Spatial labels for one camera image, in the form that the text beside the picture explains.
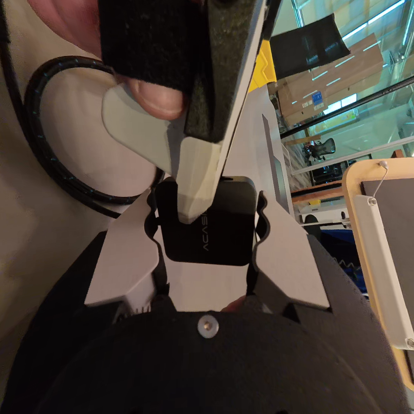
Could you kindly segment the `black mesh chair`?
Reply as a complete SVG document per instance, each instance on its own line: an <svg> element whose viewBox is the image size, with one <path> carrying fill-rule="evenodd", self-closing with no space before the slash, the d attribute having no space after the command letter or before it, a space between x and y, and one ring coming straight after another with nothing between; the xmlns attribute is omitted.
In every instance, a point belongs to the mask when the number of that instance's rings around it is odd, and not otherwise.
<svg viewBox="0 0 414 414"><path fill-rule="evenodd" d="M304 157L308 165L311 165L311 159L316 161L325 161L325 156L333 154L336 151L336 145L333 138L325 142L309 141L303 146Z"/></svg>

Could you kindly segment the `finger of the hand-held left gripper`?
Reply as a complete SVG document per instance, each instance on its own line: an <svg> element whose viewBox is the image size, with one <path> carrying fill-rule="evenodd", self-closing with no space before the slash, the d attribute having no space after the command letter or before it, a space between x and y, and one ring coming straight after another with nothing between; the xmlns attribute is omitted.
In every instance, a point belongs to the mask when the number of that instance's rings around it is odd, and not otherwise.
<svg viewBox="0 0 414 414"><path fill-rule="evenodd" d="M178 216L212 205L260 49L267 1L203 1L198 67L180 144Z"/></svg>

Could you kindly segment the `yellow plastic bin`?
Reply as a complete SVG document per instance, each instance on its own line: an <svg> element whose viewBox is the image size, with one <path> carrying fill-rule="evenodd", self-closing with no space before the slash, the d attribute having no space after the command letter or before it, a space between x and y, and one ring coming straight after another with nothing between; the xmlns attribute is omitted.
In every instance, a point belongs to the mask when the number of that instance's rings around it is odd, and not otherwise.
<svg viewBox="0 0 414 414"><path fill-rule="evenodd" d="M270 41L264 39L256 57L248 93L272 82L277 82Z"/></svg>

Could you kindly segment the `black adapter box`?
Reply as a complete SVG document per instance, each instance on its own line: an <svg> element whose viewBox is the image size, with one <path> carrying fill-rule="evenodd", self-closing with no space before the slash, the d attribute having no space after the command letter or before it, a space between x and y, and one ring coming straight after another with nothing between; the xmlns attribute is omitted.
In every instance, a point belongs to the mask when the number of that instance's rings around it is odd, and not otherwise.
<svg viewBox="0 0 414 414"><path fill-rule="evenodd" d="M211 207L191 224L179 221L177 184L155 189L166 256L175 262L245 266L252 255L256 188L244 176L222 177Z"/></svg>

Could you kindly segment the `wooden board with dark panel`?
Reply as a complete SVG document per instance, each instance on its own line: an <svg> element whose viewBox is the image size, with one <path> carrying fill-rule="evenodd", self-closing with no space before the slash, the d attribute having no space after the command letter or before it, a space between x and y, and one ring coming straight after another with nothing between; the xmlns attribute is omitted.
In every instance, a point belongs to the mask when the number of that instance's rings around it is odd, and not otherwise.
<svg viewBox="0 0 414 414"><path fill-rule="evenodd" d="M413 325L413 162L413 158L357 162L347 169L342 179L342 190L370 304L383 328L385 326L376 299L365 247L361 240L360 226L355 217L353 198L356 195L366 195L377 200L403 297ZM392 346L392 351L404 385L413 391L413 350L403 350Z"/></svg>

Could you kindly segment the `braided hdmi cable teal plugs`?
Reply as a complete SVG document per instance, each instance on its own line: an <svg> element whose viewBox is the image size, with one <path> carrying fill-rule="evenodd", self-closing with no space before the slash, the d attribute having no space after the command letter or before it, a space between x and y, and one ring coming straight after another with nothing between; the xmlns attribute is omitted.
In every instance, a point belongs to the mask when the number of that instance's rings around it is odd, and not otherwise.
<svg viewBox="0 0 414 414"><path fill-rule="evenodd" d="M41 99L48 82L60 72L78 68L113 74L113 70L104 65L103 62L82 56L62 56L51 59L41 65L30 78L24 95L24 108L27 113L29 130L27 141L44 171L63 191L92 210L112 218L117 218L119 213L102 207L97 202L113 206L124 206L132 204L140 195L127 197L109 195L82 182L55 155L47 141L41 123Z"/></svg>

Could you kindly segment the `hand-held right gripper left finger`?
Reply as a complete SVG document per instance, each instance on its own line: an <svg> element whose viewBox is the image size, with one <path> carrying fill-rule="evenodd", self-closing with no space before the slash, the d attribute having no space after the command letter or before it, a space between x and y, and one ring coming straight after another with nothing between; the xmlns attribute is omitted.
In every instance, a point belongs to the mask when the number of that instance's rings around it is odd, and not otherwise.
<svg viewBox="0 0 414 414"><path fill-rule="evenodd" d="M154 193L144 191L108 228L86 294L88 307L122 302L131 312L149 312L157 295L169 294Z"/></svg>

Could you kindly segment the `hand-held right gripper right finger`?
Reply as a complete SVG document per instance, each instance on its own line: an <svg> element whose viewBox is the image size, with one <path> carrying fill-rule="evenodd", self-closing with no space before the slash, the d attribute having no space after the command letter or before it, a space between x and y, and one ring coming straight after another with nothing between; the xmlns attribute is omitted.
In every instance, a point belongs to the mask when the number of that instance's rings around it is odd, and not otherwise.
<svg viewBox="0 0 414 414"><path fill-rule="evenodd" d="M249 271L253 299L265 313L281 315L289 305L326 311L328 296L320 276L308 234L265 191L257 200L259 240Z"/></svg>

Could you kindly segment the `person's left hand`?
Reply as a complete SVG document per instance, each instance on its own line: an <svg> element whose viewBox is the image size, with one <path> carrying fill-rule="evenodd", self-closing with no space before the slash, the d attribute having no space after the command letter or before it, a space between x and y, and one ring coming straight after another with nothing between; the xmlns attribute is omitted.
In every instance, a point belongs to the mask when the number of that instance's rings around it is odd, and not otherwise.
<svg viewBox="0 0 414 414"><path fill-rule="evenodd" d="M85 52L101 57L99 10L96 0L29 0L36 15L55 34ZM181 91L143 80L116 75L137 103L151 116L162 120L179 118L186 109Z"/></svg>

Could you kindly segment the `black high-back office chair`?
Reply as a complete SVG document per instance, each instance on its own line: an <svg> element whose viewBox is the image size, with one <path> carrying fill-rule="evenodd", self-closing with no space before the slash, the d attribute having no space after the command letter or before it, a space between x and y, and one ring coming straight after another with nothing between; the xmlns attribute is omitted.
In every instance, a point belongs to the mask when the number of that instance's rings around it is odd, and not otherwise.
<svg viewBox="0 0 414 414"><path fill-rule="evenodd" d="M330 64L350 54L334 13L270 39L277 81Z"/></svg>

